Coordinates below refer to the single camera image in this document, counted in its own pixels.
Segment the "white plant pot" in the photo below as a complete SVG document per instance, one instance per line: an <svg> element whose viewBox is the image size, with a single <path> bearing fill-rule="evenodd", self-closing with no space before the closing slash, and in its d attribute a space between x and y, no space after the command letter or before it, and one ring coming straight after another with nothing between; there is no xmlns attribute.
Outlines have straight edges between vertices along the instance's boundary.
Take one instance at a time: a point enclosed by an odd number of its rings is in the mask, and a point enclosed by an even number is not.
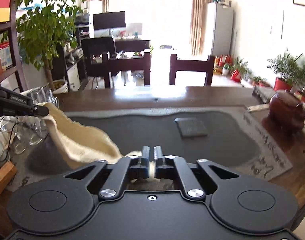
<svg viewBox="0 0 305 240"><path fill-rule="evenodd" d="M67 80L64 79L59 79L59 80L54 80L53 82L55 83L56 81L61 81L64 82L64 85L56 90L53 91L53 94L61 94L61 93L67 93L68 92L68 82Z"/></svg>
<svg viewBox="0 0 305 240"><path fill-rule="evenodd" d="M226 69L226 68L223 68L223 69L222 69L222 74L223 74L224 76L227 76L227 75L229 74L229 70Z"/></svg>

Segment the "black square object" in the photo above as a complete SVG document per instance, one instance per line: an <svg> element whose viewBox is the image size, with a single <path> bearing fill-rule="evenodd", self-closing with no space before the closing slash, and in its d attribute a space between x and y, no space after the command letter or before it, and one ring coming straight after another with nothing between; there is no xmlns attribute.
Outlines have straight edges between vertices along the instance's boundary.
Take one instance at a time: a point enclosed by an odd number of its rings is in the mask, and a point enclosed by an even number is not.
<svg viewBox="0 0 305 240"><path fill-rule="evenodd" d="M176 118L174 122L177 124L182 138L207 136L208 134L204 123L195 117Z"/></svg>

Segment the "white refrigerator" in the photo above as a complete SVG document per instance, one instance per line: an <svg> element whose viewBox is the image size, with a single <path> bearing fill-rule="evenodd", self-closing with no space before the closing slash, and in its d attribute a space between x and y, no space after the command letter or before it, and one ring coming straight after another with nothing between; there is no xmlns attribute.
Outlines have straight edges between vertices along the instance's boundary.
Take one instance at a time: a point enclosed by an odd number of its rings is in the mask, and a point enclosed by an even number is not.
<svg viewBox="0 0 305 240"><path fill-rule="evenodd" d="M232 36L233 8L212 2L207 5L205 17L203 57L228 55Z"/></svg>

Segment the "gray desk mat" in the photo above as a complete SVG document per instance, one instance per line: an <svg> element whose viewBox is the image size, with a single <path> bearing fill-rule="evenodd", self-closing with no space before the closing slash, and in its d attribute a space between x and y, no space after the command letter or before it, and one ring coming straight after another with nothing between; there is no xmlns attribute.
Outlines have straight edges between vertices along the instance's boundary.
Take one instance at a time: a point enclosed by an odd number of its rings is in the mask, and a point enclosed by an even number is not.
<svg viewBox="0 0 305 240"><path fill-rule="evenodd" d="M292 168L269 133L243 107L145 108L113 111L66 112L73 121L105 131L126 155L143 145L161 145L164 155L182 156L187 162L209 159L238 172L270 180ZM174 120L196 117L207 128L206 137L182 139ZM48 136L20 155L11 155L18 173L7 186L15 191L24 185L69 171ZM172 189L172 183L146 182L136 190Z"/></svg>

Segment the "yellow box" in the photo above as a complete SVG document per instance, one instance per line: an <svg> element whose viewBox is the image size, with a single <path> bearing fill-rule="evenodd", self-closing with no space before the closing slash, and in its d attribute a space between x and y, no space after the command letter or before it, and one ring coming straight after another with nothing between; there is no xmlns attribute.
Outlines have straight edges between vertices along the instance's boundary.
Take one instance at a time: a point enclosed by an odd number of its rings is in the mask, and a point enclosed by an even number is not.
<svg viewBox="0 0 305 240"><path fill-rule="evenodd" d="M10 8L0 8L0 23L9 22Z"/></svg>

